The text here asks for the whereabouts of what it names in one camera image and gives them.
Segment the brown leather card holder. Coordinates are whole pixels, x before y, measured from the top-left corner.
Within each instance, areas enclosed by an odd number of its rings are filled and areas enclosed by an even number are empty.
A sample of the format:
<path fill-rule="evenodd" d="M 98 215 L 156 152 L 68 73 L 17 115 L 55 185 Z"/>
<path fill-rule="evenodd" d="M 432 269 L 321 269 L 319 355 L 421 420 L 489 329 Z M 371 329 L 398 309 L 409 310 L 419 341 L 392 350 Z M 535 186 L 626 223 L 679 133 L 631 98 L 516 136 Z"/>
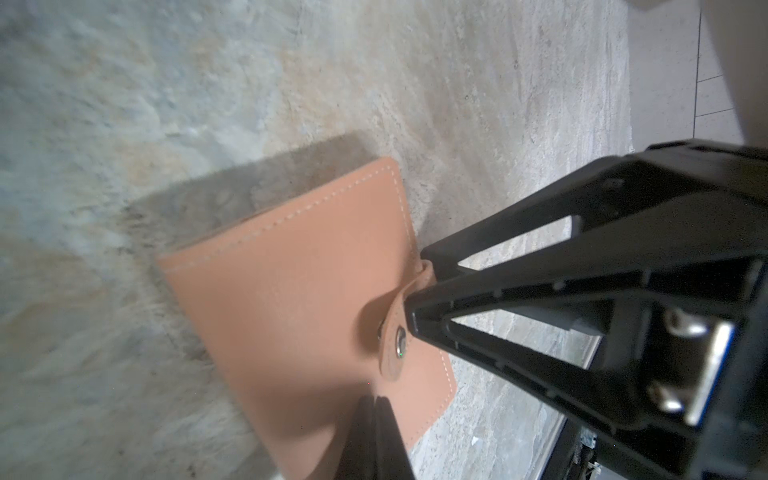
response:
<path fill-rule="evenodd" d="M 404 300 L 434 273 L 393 159 L 158 263 L 287 479 L 334 476 L 364 395 L 389 399 L 407 447 L 455 396 L 447 354 L 407 330 Z"/>

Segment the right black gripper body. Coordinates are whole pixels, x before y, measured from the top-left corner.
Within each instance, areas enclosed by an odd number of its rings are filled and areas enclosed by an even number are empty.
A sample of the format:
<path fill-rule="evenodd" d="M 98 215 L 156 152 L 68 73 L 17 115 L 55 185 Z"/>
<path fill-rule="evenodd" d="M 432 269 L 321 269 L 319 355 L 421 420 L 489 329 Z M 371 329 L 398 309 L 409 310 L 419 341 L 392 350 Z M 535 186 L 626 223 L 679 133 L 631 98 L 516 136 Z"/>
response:
<path fill-rule="evenodd" d="M 603 159 L 578 237 L 618 376 L 599 459 L 629 479 L 767 475 L 767 152 L 711 142 Z"/>

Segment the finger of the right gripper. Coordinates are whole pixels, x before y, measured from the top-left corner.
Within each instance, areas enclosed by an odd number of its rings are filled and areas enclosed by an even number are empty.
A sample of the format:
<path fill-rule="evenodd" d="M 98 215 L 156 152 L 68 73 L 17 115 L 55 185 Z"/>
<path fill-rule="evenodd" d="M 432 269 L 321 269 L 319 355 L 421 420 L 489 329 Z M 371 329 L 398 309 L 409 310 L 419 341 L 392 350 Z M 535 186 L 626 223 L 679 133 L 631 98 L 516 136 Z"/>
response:
<path fill-rule="evenodd" d="M 575 329 L 602 337 L 604 363 L 586 370 L 457 321 L 492 310 L 544 323 L 570 317 Z M 411 294 L 405 311 L 418 339 L 600 432 L 641 430 L 659 416 L 641 363 L 653 307 L 637 272 L 577 276 L 518 258 Z"/>
<path fill-rule="evenodd" d="M 421 251 L 441 281 L 463 276 L 459 262 L 475 253 L 555 221 L 572 218 L 577 235 L 618 220 L 639 208 L 642 179 L 651 169 L 626 157 L 603 157 L 528 197 Z"/>

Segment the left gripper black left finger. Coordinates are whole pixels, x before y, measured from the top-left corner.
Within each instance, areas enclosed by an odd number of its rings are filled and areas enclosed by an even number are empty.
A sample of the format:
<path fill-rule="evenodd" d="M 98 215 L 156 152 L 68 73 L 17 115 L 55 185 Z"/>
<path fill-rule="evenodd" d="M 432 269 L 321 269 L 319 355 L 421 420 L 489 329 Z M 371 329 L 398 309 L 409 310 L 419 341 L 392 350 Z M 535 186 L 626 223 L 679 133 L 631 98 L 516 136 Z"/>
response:
<path fill-rule="evenodd" d="M 334 478 L 376 478 L 375 400 L 364 396 L 357 404 Z"/>

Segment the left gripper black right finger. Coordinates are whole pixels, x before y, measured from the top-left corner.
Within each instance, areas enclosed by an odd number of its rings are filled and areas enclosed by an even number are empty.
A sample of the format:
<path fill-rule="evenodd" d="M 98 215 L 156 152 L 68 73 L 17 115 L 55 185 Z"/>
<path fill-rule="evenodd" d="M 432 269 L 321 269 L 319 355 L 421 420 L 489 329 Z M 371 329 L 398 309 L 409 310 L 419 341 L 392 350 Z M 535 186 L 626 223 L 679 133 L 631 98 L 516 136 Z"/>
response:
<path fill-rule="evenodd" d="M 386 397 L 377 397 L 375 401 L 375 472 L 377 480 L 415 480 L 391 402 Z"/>

